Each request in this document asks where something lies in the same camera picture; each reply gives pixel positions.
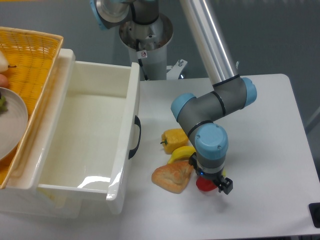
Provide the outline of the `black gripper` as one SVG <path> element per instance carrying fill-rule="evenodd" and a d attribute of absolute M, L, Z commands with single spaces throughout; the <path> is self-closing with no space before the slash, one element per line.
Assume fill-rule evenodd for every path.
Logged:
<path fill-rule="evenodd" d="M 197 153 L 194 152 L 188 159 L 188 164 L 195 168 L 195 172 L 199 177 L 202 177 L 206 180 L 213 182 L 217 188 L 219 193 L 225 193 L 228 195 L 233 190 L 233 181 L 225 177 L 225 169 L 223 168 L 219 172 L 216 173 L 207 173 L 200 169 L 197 164 Z"/>

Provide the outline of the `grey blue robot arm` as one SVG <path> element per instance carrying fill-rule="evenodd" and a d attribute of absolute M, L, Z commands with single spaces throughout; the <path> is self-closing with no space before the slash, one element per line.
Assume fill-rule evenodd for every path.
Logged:
<path fill-rule="evenodd" d="M 250 79 L 238 74 L 211 3 L 182 0 L 180 5 L 213 90 L 200 97 L 184 93 L 172 102 L 171 111 L 195 147 L 189 164 L 198 176 L 228 194 L 233 189 L 233 181 L 223 176 L 228 135 L 216 120 L 252 104 L 257 90 Z M 100 28 L 119 28 L 120 39 L 131 61 L 139 65 L 142 80 L 169 77 L 166 47 L 173 25 L 160 13 L 158 1 L 92 0 L 90 6 Z"/>

